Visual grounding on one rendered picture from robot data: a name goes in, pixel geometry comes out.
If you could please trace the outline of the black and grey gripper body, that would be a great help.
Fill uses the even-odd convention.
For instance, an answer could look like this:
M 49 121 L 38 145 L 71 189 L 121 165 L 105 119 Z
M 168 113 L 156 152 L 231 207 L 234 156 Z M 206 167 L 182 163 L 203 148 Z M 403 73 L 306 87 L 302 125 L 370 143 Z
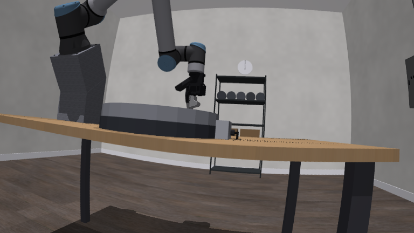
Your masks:
M 204 73 L 200 72 L 189 72 L 189 76 L 192 76 L 193 81 L 187 84 L 190 95 L 203 96 L 206 92 L 206 86 L 204 84 Z M 193 94 L 192 94 L 193 93 Z

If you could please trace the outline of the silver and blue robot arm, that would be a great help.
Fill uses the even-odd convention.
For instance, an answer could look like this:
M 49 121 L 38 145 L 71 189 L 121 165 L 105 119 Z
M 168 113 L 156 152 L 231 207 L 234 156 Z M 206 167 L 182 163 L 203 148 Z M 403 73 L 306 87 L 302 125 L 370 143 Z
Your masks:
M 107 9 L 117 0 L 86 0 L 54 7 L 60 38 L 60 55 L 73 54 L 91 47 L 84 28 L 103 21 Z M 158 43 L 157 64 L 164 72 L 172 71 L 179 62 L 188 61 L 188 73 L 204 73 L 206 47 L 193 42 L 190 46 L 175 46 L 170 0 L 152 0 Z M 177 52 L 177 54 L 176 54 Z

